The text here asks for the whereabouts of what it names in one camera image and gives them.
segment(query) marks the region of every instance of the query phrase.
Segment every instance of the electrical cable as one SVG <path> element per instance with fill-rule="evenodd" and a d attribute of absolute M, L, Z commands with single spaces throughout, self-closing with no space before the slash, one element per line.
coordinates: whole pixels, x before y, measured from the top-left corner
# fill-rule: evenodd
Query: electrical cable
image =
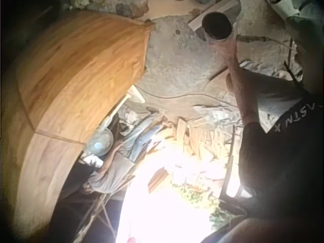
<path fill-rule="evenodd" d="M 213 96 L 211 96 L 211 95 L 207 95 L 207 94 L 202 94 L 202 93 L 189 93 L 189 94 L 178 95 L 178 96 L 172 96 L 172 97 L 162 97 L 162 96 L 154 95 L 154 94 L 152 94 L 152 93 L 150 93 L 150 92 L 148 92 L 148 91 L 142 89 L 141 87 L 138 87 L 137 85 L 134 85 L 134 86 L 135 86 L 136 88 L 138 88 L 139 90 L 143 91 L 145 94 L 148 94 L 148 95 L 150 95 L 150 96 L 152 96 L 152 97 L 156 97 L 156 98 L 158 98 L 158 99 L 172 100 L 172 99 L 182 98 L 182 97 L 186 97 L 186 96 L 201 95 L 201 96 L 206 96 L 206 97 L 209 97 L 209 98 L 211 98 L 211 99 L 217 100 L 217 101 L 219 101 L 219 102 L 221 102 L 221 103 L 224 103 L 224 104 L 226 104 L 226 105 L 228 105 L 228 106 L 231 106 L 231 107 L 235 107 L 235 108 L 237 108 L 236 105 L 232 105 L 231 103 L 228 103 L 228 102 L 226 102 L 226 101 L 224 101 L 224 100 L 218 99 L 218 98 L 216 98 L 216 97 L 213 97 Z"/>

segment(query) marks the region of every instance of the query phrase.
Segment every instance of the wooden stick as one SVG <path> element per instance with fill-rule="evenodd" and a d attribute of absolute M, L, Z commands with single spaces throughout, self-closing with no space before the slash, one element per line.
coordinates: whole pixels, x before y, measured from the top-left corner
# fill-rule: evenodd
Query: wooden stick
<path fill-rule="evenodd" d="M 115 240 L 116 240 L 117 235 L 116 235 L 116 232 L 115 232 L 115 230 L 113 229 L 113 227 L 112 227 L 112 225 L 111 225 L 111 222 L 110 222 L 110 220 L 109 220 L 109 217 L 108 217 L 108 214 L 107 214 L 107 211 L 106 211 L 105 204 L 104 204 L 103 202 L 101 202 L 101 204 L 102 204 L 103 212 L 104 212 L 104 214 L 105 214 L 105 216 L 106 216 L 106 220 L 107 220 L 107 223 L 108 223 L 108 227 L 109 227 L 109 229 L 111 230 L 111 233 L 112 233 L 113 237 L 114 237 Z"/>

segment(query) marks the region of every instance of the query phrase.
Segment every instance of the person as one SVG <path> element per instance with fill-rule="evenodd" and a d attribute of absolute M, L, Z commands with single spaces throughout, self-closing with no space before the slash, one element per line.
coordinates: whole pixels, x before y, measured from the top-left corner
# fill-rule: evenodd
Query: person
<path fill-rule="evenodd" d="M 253 197 L 241 201 L 246 216 L 202 243 L 313 242 L 312 237 L 321 236 L 324 45 L 322 37 L 312 39 L 309 30 L 308 25 L 304 29 L 308 34 L 292 35 L 304 89 L 292 81 L 242 69 L 235 32 L 213 43 L 228 66 L 227 88 L 236 98 L 244 124 L 239 178 Z M 268 133 L 260 126 L 259 109 L 279 116 Z"/>
<path fill-rule="evenodd" d="M 159 113 L 155 112 L 143 118 L 134 129 L 124 137 L 117 140 L 99 171 L 94 171 L 82 186 L 84 194 L 93 191 L 99 193 L 115 192 L 123 181 L 124 176 L 134 166 L 143 149 L 150 144 L 152 137 L 167 125 L 164 116 L 160 123 L 147 130 Z"/>

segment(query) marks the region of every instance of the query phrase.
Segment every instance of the wooden board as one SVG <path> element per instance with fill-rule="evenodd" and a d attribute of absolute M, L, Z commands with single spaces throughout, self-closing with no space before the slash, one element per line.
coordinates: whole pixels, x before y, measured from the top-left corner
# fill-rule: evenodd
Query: wooden board
<path fill-rule="evenodd" d="M 203 134 L 203 130 L 199 128 L 193 128 L 189 126 L 189 138 L 190 138 L 190 145 L 193 152 L 199 157 L 199 143 L 201 136 Z"/>
<path fill-rule="evenodd" d="M 200 14 L 199 16 L 197 16 L 195 19 L 193 19 L 189 23 L 189 27 L 193 31 L 195 31 L 195 30 L 197 30 L 197 29 L 199 29 L 201 27 L 201 22 L 202 22 L 202 20 L 203 20 L 203 18 L 204 18 L 204 16 L 206 14 L 211 13 L 211 12 L 220 12 L 220 13 L 223 13 L 226 10 L 229 10 L 230 8 L 233 8 L 237 4 L 238 4 L 238 2 L 236 0 L 221 0 L 220 2 L 212 5 L 210 8 L 208 8 L 202 14 Z"/>
<path fill-rule="evenodd" d="M 184 139 L 184 135 L 186 133 L 187 130 L 187 123 L 179 118 L 178 120 L 178 125 L 177 125 L 177 141 L 180 143 L 180 146 L 183 148 L 183 139 Z"/>
<path fill-rule="evenodd" d="M 143 73 L 148 35 L 135 20 L 77 12 L 1 80 L 1 207 L 18 237 L 46 231 L 85 143 Z"/>

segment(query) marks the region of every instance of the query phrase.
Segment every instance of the jeans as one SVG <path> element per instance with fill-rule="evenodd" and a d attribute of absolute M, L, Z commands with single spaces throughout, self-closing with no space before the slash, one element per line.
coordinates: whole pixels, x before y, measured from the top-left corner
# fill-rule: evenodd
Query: jeans
<path fill-rule="evenodd" d="M 136 162 L 142 149 L 163 127 L 163 125 L 156 125 L 151 130 L 143 133 L 158 115 L 158 113 L 153 113 L 142 119 L 134 129 L 125 136 L 124 144 L 120 147 L 118 152 L 129 158 L 132 162 Z"/>

